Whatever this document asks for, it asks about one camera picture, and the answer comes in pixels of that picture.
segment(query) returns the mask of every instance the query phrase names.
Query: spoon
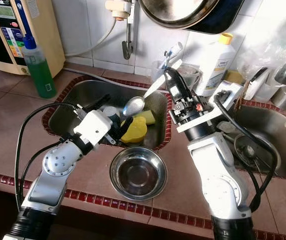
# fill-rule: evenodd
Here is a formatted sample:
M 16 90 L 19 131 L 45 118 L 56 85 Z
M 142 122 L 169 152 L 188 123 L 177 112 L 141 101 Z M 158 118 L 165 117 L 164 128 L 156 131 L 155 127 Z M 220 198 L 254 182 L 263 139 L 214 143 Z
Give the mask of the spoon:
M 182 60 L 179 59 L 177 62 L 175 62 L 172 65 L 172 68 L 178 69 L 180 65 L 182 64 Z M 156 91 L 164 82 L 165 82 L 165 76 L 161 75 L 150 87 L 149 89 L 145 92 L 143 97 L 135 96 L 131 98 L 127 104 L 125 105 L 123 109 L 123 114 L 126 117 L 131 117 L 134 116 L 138 113 L 140 113 L 145 106 L 145 98 L 147 98 L 150 94 L 152 94 L 154 91 Z

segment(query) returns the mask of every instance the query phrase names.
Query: sink basin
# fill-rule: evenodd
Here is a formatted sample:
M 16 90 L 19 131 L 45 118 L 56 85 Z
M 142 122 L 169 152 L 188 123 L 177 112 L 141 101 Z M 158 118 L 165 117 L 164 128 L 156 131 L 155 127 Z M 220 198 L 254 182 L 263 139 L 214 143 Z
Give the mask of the sink basin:
M 275 146 L 281 157 L 281 165 L 277 174 L 286 177 L 286 116 L 271 109 L 243 105 L 234 118 L 240 125 Z
M 123 84 L 113 84 L 111 82 L 105 82 L 102 80 L 90 79 L 84 81 L 82 80 L 75 84 L 67 93 L 63 102 L 88 106 L 95 103 L 105 94 L 110 94 L 111 100 L 107 103 L 107 105 L 103 106 L 101 110 L 103 110 L 106 106 L 113 106 L 122 112 L 123 107 L 129 99 L 134 96 L 142 96 L 144 92 L 145 90 L 137 89 L 132 86 L 126 87 Z M 153 112 L 156 123 L 148 126 L 147 134 L 141 146 L 150 149 L 157 149 L 159 145 L 162 145 L 163 147 L 168 142 L 168 138 L 167 141 L 164 142 L 166 128 L 169 126 L 170 129 L 170 125 L 166 125 L 167 104 L 168 100 L 166 96 L 160 92 L 154 92 L 145 99 L 144 110 L 151 110 Z M 80 120 L 76 117 L 76 114 L 70 110 L 70 108 L 60 106 L 49 118 L 48 127 L 50 128 L 50 133 L 61 136 L 66 132 L 72 134 L 73 128 L 79 123 Z

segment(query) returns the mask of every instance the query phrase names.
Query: tiled countertop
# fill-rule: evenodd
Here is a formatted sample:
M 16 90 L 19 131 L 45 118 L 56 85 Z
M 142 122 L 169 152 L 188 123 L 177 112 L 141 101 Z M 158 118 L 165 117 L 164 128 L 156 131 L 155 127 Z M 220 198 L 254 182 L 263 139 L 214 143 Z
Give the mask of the tiled countertop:
M 149 84 L 149 80 L 143 76 L 73 64 L 68 67 L 99 76 Z M 54 79 L 57 92 L 60 93 L 78 76 L 80 75 L 67 71 L 59 73 Z M 56 97 L 41 99 L 30 77 L 0 71 L 0 182 L 5 183 L 0 183 L 0 190 L 14 192 L 10 178 L 6 176 L 13 177 L 16 138 L 23 119 L 34 109 L 54 101 Z M 43 130 L 41 116 L 42 114 L 37 115 L 27 125 L 23 136 L 20 173 L 37 150 L 57 141 L 57 137 L 48 135 Z M 168 169 L 166 188 L 153 200 L 136 204 L 131 204 L 118 194 L 109 180 L 109 165 L 121 149 L 102 145 L 77 163 L 68 179 L 68 188 L 73 191 L 68 191 L 63 204 L 212 238 L 208 205 L 203 198 L 201 180 L 187 151 L 187 144 L 186 137 L 178 134 L 175 126 L 172 126 L 171 141 L 158 152 Z M 32 181 L 39 174 L 41 159 L 39 157 L 32 165 L 27 180 Z M 248 183 L 251 200 L 255 192 L 253 184 L 245 172 L 240 174 Z M 256 178 L 261 184 L 264 177 L 256 175 Z M 260 230 L 258 239 L 286 239 L 265 233 L 286 235 L 286 179 L 274 178 L 271 181 L 263 194 L 260 208 L 253 213 L 253 222 L 254 228 Z

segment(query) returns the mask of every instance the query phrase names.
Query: kitchen sink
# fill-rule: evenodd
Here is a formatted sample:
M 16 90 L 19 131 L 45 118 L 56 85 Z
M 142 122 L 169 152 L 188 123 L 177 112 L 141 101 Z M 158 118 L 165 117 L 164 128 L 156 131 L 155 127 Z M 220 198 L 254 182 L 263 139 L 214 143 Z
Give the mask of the kitchen sink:
M 231 114 L 240 125 L 267 140 L 277 149 L 281 157 L 281 165 L 276 172 L 280 177 L 286 177 L 286 116 L 271 109 L 245 105 L 237 113 L 231 112 Z M 214 122 L 217 124 L 222 120 L 224 120 L 222 117 L 218 117 Z M 238 133 L 232 133 L 229 136 L 234 138 Z M 234 145 L 229 143 L 229 146 L 234 152 Z
M 137 87 L 126 87 L 122 84 L 114 84 L 102 80 L 84 80 L 74 85 L 68 92 L 63 102 L 80 104 L 81 106 L 88 106 L 95 103 L 98 99 L 106 94 L 110 94 L 110 101 L 101 107 L 103 110 L 106 106 L 116 107 L 122 112 L 123 107 L 129 99 L 134 96 L 143 96 L 146 90 L 138 89 Z M 149 125 L 147 134 L 141 146 L 151 149 L 157 148 L 165 139 L 166 133 L 166 114 L 167 114 L 167 98 L 160 92 L 154 92 L 145 99 L 144 110 L 151 110 L 155 117 L 156 123 Z M 53 113 L 48 121 L 49 128 L 56 135 L 63 135 L 66 132 L 73 133 L 73 128 L 80 123 L 70 108 L 60 106 Z

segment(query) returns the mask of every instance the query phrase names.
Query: yellow sponge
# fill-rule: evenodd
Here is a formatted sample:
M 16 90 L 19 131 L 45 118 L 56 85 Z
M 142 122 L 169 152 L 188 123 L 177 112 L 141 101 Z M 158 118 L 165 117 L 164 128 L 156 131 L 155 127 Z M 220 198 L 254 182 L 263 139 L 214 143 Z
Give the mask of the yellow sponge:
M 155 123 L 155 118 L 154 115 L 152 113 L 152 111 L 148 110 L 148 111 L 143 111 L 139 114 L 137 114 L 135 117 L 144 117 L 146 119 L 146 125 L 151 125 Z
M 127 132 L 121 138 L 123 143 L 139 143 L 144 140 L 147 133 L 146 119 L 142 116 L 135 117 Z

